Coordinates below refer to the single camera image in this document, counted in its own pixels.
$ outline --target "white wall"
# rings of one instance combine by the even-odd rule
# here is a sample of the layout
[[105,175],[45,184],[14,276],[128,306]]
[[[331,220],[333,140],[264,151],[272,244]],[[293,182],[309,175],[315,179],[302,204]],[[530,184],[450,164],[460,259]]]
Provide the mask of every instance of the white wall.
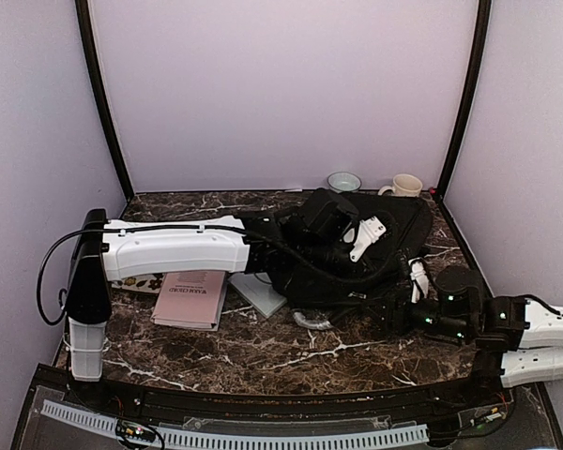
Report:
[[[51,363],[59,339],[36,311],[39,262],[88,209],[117,215],[123,204],[74,2],[0,2],[0,450],[10,446],[36,364]],[[52,317],[69,258],[59,252],[49,267]]]
[[447,203],[495,294],[563,305],[563,0],[494,2]]
[[436,183],[477,2],[91,3],[136,190]]

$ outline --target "perforated white strip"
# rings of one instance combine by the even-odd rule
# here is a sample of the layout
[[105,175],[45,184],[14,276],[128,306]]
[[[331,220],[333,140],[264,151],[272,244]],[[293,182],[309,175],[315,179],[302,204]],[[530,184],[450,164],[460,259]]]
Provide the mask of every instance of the perforated white strip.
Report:
[[[116,420],[44,400],[42,415],[92,433],[116,439]],[[331,436],[263,437],[207,434],[168,427],[157,427],[168,449],[208,450],[375,450],[397,448],[428,440],[427,426],[394,428],[366,433]]]

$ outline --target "gray notebook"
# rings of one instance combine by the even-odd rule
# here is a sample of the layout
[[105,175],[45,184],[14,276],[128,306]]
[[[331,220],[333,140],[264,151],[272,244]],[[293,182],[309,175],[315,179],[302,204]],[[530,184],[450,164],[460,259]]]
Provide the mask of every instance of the gray notebook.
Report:
[[271,280],[266,274],[233,274],[229,277],[229,284],[266,319],[286,302],[284,296],[273,290]]

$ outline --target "mug handle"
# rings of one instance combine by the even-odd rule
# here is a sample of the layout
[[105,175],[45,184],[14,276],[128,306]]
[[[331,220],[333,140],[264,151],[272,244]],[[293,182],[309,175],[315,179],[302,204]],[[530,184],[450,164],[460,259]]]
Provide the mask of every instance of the mug handle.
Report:
[[382,187],[381,189],[379,189],[379,192],[377,192],[377,195],[384,195],[389,190],[391,190],[392,193],[394,193],[394,186],[384,186],[384,187]]

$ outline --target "book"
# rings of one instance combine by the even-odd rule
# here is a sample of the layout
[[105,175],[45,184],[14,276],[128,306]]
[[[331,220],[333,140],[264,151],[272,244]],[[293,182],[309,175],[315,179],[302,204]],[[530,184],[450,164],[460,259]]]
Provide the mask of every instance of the book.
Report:
[[286,298],[273,290],[267,274],[233,274],[229,283],[266,319],[286,303]]
[[165,275],[152,322],[158,325],[217,331],[225,300],[226,272],[190,271]]

